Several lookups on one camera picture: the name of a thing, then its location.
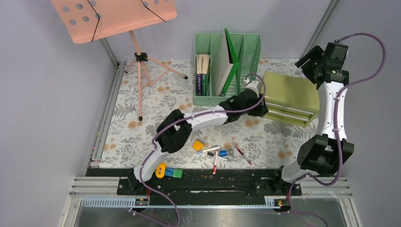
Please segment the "purple paperback book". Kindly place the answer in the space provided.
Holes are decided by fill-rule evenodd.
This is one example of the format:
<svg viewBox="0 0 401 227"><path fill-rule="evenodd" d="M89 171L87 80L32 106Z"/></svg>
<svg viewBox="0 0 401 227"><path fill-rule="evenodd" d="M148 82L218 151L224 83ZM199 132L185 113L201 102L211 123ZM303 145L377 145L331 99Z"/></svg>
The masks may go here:
<svg viewBox="0 0 401 227"><path fill-rule="evenodd" d="M196 95L202 95L202 56L196 55Z"/></svg>

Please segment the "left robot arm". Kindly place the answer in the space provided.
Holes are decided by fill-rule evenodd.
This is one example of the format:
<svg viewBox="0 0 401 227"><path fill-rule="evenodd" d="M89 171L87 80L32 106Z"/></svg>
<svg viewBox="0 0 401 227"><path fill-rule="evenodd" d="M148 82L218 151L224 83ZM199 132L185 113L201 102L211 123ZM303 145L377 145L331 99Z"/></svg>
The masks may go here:
<svg viewBox="0 0 401 227"><path fill-rule="evenodd" d="M248 88L205 111L182 113L179 109L173 110L157 128L152 150L140 165L128 172L129 189L142 194L158 165L169 154L181 150L193 131L231 123L244 114L263 117L267 113L264 96Z"/></svg>

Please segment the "treehouse paperback book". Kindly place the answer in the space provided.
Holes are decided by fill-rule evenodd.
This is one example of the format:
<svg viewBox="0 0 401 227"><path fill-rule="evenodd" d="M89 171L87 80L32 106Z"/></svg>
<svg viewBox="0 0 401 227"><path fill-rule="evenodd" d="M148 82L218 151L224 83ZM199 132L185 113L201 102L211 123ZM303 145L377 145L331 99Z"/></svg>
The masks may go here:
<svg viewBox="0 0 401 227"><path fill-rule="evenodd" d="M202 96L208 96L210 55L202 54Z"/></svg>

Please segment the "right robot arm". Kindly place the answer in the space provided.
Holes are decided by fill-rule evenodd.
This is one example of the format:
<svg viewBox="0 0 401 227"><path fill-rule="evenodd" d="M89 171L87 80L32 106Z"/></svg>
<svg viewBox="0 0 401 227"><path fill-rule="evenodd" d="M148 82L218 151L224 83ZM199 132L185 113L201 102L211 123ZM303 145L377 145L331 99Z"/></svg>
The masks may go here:
<svg viewBox="0 0 401 227"><path fill-rule="evenodd" d="M339 175L343 164L354 152L348 142L344 127L344 103L349 84L349 72L343 70L348 46L328 43L325 49L314 46L295 66L316 85L319 97L318 126L316 135L299 149L297 160L281 170L273 179L274 193L283 195L290 183L302 176L320 174Z"/></svg>

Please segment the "green file organizer rack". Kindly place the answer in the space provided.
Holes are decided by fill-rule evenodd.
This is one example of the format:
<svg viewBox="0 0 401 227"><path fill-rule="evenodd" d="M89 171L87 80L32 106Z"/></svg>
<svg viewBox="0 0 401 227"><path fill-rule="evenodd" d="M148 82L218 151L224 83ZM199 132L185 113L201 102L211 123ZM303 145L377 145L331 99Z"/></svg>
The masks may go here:
<svg viewBox="0 0 401 227"><path fill-rule="evenodd" d="M221 33L196 33L194 38L194 54L210 55L209 71L215 69L215 59L221 41ZM261 54L261 36L259 34L230 34L234 52L239 61L234 78L224 96L213 96L212 85L209 85L208 96L198 96L197 74L194 74L193 104L195 106L215 106L220 102L238 95L245 89L245 77L257 73Z"/></svg>

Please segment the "yellow blue green toy block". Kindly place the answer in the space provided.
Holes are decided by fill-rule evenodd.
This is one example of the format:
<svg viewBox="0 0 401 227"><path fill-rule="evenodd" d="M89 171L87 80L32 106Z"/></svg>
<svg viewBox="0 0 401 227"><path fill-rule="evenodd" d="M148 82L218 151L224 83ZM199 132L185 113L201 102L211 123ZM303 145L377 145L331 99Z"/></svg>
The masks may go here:
<svg viewBox="0 0 401 227"><path fill-rule="evenodd" d="M166 163L161 163L155 170L157 178L163 177L173 177L181 178L183 175L183 170L180 168L167 167Z"/></svg>

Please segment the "olive green drawer box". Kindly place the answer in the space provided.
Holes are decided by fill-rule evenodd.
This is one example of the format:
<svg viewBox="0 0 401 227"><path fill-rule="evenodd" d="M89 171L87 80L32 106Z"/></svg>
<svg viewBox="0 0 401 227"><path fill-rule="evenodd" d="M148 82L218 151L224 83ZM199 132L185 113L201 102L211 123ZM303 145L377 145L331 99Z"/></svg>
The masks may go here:
<svg viewBox="0 0 401 227"><path fill-rule="evenodd" d="M316 85L308 79L265 72L265 118L307 127L319 113Z"/></svg>

